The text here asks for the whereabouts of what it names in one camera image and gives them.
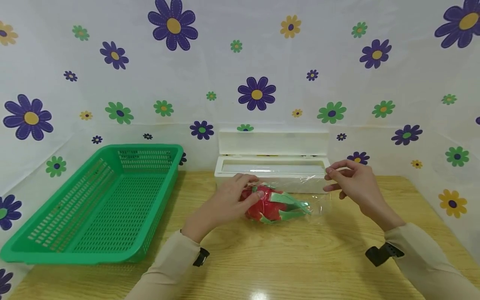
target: green plastic basket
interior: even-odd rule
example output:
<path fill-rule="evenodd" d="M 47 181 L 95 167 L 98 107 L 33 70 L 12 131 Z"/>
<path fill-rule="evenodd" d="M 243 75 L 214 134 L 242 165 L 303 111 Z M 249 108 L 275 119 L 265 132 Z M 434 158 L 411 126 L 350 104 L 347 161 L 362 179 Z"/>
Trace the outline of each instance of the green plastic basket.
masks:
<path fill-rule="evenodd" d="M 0 257 L 26 264 L 142 260 L 182 154 L 171 144 L 99 149 L 8 240 Z"/>

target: hand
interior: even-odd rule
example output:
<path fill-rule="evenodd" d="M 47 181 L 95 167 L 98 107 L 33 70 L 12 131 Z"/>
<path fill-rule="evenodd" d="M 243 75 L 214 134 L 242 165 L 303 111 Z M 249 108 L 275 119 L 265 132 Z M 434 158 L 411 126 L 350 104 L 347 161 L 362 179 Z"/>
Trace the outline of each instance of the hand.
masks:
<path fill-rule="evenodd" d="M 385 201 L 371 167 L 345 159 L 333 163 L 326 172 L 325 180 L 335 180 L 337 183 L 325 186 L 324 191 L 342 190 L 340 199 L 350 197 L 358 204 L 360 211 L 384 231 L 405 224 Z"/>
<path fill-rule="evenodd" d="M 243 188 L 247 183 L 255 181 L 258 181 L 255 175 L 240 173 L 225 181 L 215 194 L 187 219 L 182 234 L 200 243 L 215 227 L 244 215 L 250 206 L 264 195 L 264 192 L 260 191 L 252 193 L 242 202 L 239 201 Z"/>

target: small purple flower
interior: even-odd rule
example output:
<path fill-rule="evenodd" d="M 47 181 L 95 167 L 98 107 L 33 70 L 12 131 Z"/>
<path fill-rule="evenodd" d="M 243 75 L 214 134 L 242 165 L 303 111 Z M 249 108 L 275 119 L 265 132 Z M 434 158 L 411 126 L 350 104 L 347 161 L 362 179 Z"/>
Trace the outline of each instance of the small purple flower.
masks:
<path fill-rule="evenodd" d="M 186 163 L 186 162 L 187 162 L 186 156 L 187 156 L 187 154 L 186 154 L 185 152 L 183 152 L 183 154 L 181 155 L 181 159 L 180 159 L 179 165 L 183 166 L 183 163 Z"/>
<path fill-rule="evenodd" d="M 65 79 L 66 80 L 70 80 L 70 81 L 77 81 L 78 77 L 77 75 L 75 75 L 75 73 L 72 73 L 71 71 L 65 71 L 65 74 L 63 74 L 63 76 L 65 76 Z"/>
<path fill-rule="evenodd" d="M 1 300 L 1 296 L 3 294 L 8 293 L 12 288 L 12 285 L 7 282 L 9 282 L 10 279 L 12 279 L 13 273 L 10 272 L 5 274 L 5 272 L 6 272 L 5 269 L 0 269 L 0 300 Z"/>
<path fill-rule="evenodd" d="M 161 41 L 165 38 L 167 48 L 170 51 L 177 49 L 177 43 L 180 48 L 187 51 L 190 49 L 190 42 L 187 38 L 195 40 L 198 37 L 198 31 L 188 26 L 195 22 L 195 14 L 192 11 L 182 11 L 181 0 L 171 0 L 170 7 L 165 0 L 155 0 L 158 12 L 149 12 L 148 20 L 158 27 L 153 30 L 153 37 Z"/>
<path fill-rule="evenodd" d="M 388 60 L 388 52 L 392 49 L 392 45 L 388 46 L 388 39 L 386 39 L 381 45 L 380 40 L 375 39 L 372 41 L 372 47 L 366 46 L 362 49 L 364 56 L 360 57 L 360 62 L 367 62 L 365 68 L 369 69 L 375 66 L 376 69 L 380 67 L 381 61 Z"/>
<path fill-rule="evenodd" d="M 248 110 L 254 110 L 255 107 L 258 107 L 259 110 L 266 110 L 267 104 L 266 103 L 274 103 L 275 97 L 273 97 L 273 92 L 276 91 L 276 87 L 274 85 L 267 86 L 268 78 L 262 77 L 260 80 L 257 81 L 253 77 L 247 78 L 247 85 L 241 85 L 238 88 L 238 92 L 243 94 L 240 96 L 239 103 L 240 104 L 247 104 Z"/>
<path fill-rule="evenodd" d="M 213 125 L 209 125 L 207 121 L 202 121 L 200 124 L 199 121 L 193 122 L 194 125 L 190 125 L 190 129 L 192 130 L 192 135 L 196 135 L 199 140 L 201 139 L 210 139 L 210 135 L 213 135 Z"/>
<path fill-rule="evenodd" d="M 307 73 L 308 81 L 315 81 L 315 79 L 317 78 L 318 78 L 317 70 L 310 70 L 310 72 Z"/>
<path fill-rule="evenodd" d="M 47 122 L 52 119 L 52 114 L 42 110 L 43 103 L 39 99 L 33 99 L 32 104 L 23 94 L 18 95 L 17 99 L 20 105 L 12 101 L 5 102 L 5 108 L 14 115 L 5 117 L 3 124 L 8 128 L 18 127 L 15 136 L 19 140 L 26 139 L 30 133 L 36 141 L 43 140 L 43 131 L 53 131 L 53 126 Z"/>
<path fill-rule="evenodd" d="M 20 212 L 16 211 L 20 208 L 20 206 L 22 206 L 22 202 L 14 201 L 14 195 L 8 195 L 3 201 L 0 197 L 0 227 L 3 230 L 9 230 L 10 228 L 12 228 L 12 221 L 18 220 L 22 216 Z"/>
<path fill-rule="evenodd" d="M 359 153 L 358 151 L 355 151 L 353 155 L 349 155 L 347 159 L 353 160 L 357 163 L 361 163 L 362 165 L 367 165 L 367 160 L 370 159 L 370 156 L 368 156 L 366 152 Z"/>
<path fill-rule="evenodd" d="M 341 133 L 341 134 L 337 134 L 336 135 L 336 139 L 339 140 L 339 141 L 343 141 L 347 138 L 347 135 L 344 134 L 344 133 Z"/>
<path fill-rule="evenodd" d="M 99 136 L 99 135 L 96 135 L 96 136 L 94 136 L 94 137 L 92 138 L 92 143 L 94 143 L 94 144 L 99 144 L 99 143 L 101 143 L 102 141 L 103 141 L 103 139 L 102 139 L 102 137 Z"/>
<path fill-rule="evenodd" d="M 399 129 L 395 131 L 396 135 L 392 137 L 392 141 L 396 141 L 395 145 L 403 143 L 404 146 L 408 145 L 410 141 L 417 141 L 419 139 L 418 135 L 423 132 L 423 130 L 419 128 L 420 125 L 411 127 L 407 124 L 403 127 L 403 130 Z"/>
<path fill-rule="evenodd" d="M 123 48 L 117 48 L 114 42 L 108 44 L 107 42 L 103 42 L 103 48 L 100 49 L 100 53 L 105 55 L 104 61 L 107 64 L 113 63 L 113 67 L 115 69 L 122 69 L 125 70 L 125 64 L 129 62 L 126 56 L 122 56 L 125 54 L 125 50 Z"/>
<path fill-rule="evenodd" d="M 452 6 L 444 13 L 448 23 L 435 30 L 435 37 L 447 36 L 441 43 L 442 48 L 452 46 L 458 40 L 458 47 L 465 48 L 473 35 L 480 36 L 479 0 L 464 0 L 463 8 Z"/>

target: person's left hand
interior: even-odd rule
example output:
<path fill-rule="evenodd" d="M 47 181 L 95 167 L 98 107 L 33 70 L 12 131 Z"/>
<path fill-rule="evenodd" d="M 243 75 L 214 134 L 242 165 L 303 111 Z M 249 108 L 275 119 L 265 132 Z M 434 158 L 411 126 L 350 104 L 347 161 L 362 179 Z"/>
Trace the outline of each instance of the person's left hand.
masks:
<path fill-rule="evenodd" d="M 200 243 L 215 227 L 244 215 L 264 195 L 264 192 L 256 192 L 244 201 L 239 201 L 243 188 L 255 181 L 258 181 L 255 175 L 240 173 L 225 181 L 208 201 L 188 217 L 182 234 Z"/>

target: green flower print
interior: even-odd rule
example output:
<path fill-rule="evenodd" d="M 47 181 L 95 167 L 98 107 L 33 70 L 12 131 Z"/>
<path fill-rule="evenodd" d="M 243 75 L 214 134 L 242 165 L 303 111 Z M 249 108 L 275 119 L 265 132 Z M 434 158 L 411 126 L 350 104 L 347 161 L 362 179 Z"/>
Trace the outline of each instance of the green flower print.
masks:
<path fill-rule="evenodd" d="M 395 104 L 393 104 L 392 100 L 388 102 L 386 102 L 385 100 L 382 100 L 380 104 L 375 105 L 373 108 L 375 110 L 372 111 L 372 114 L 375 115 L 376 118 L 378 117 L 385 118 L 387 115 L 393 112 L 393 109 L 395 108 Z"/>
<path fill-rule="evenodd" d="M 317 119 L 322 119 L 322 123 L 330 122 L 335 124 L 337 120 L 343 119 L 343 113 L 347 111 L 347 108 L 342 107 L 342 102 L 328 102 L 327 107 L 318 110 L 320 114 Z"/>
<path fill-rule="evenodd" d="M 250 124 L 241 124 L 239 127 L 237 127 L 238 131 L 252 131 L 253 127 L 250 126 Z"/>
<path fill-rule="evenodd" d="M 61 156 L 58 158 L 52 156 L 52 159 L 47 161 L 47 169 L 45 171 L 50 173 L 50 177 L 60 176 L 62 172 L 65 172 L 67 168 L 65 167 L 67 162 L 63 160 Z"/>
<path fill-rule="evenodd" d="M 88 41 L 90 35 L 87 33 L 86 28 L 82 28 L 80 25 L 73 26 L 72 32 L 75 33 L 75 37 L 81 41 Z"/>
<path fill-rule="evenodd" d="M 365 24 L 365 22 L 363 22 L 363 23 L 358 22 L 357 26 L 353 26 L 353 28 L 352 28 L 353 37 L 361 38 L 362 35 L 367 33 L 367 28 L 368 28 L 368 26 Z"/>
<path fill-rule="evenodd" d="M 210 101 L 215 101 L 216 99 L 216 94 L 212 91 L 212 92 L 208 92 L 207 93 L 207 99 L 210 100 Z"/>
<path fill-rule="evenodd" d="M 455 101 L 456 101 L 456 96 L 452 94 L 445 95 L 444 98 L 442 99 L 442 102 L 447 105 L 454 104 Z"/>
<path fill-rule="evenodd" d="M 153 104 L 153 107 L 155 108 L 155 112 L 157 114 L 162 115 L 162 117 L 164 116 L 170 117 L 172 115 L 172 112 L 173 112 L 172 105 L 165 100 L 157 101 L 156 104 Z"/>
<path fill-rule="evenodd" d="M 468 157 L 468 151 L 463 150 L 462 147 L 458 146 L 456 149 L 453 147 L 450 147 L 447 151 L 445 152 L 445 155 L 447 156 L 447 161 L 449 163 L 452 163 L 452 166 L 456 167 L 463 167 L 463 165 L 470 160 Z"/>
<path fill-rule="evenodd" d="M 117 102 L 117 105 L 115 105 L 115 103 L 109 102 L 108 105 L 109 107 L 105 108 L 105 111 L 110 114 L 110 119 L 117 119 L 119 124 L 123 124 L 124 122 L 130 124 L 130 120 L 133 120 L 133 116 L 130 114 L 130 108 L 123 107 L 122 103 Z"/>
<path fill-rule="evenodd" d="M 233 42 L 230 44 L 230 49 L 233 50 L 233 53 L 239 53 L 242 50 L 241 45 L 242 43 L 240 40 L 233 40 Z"/>

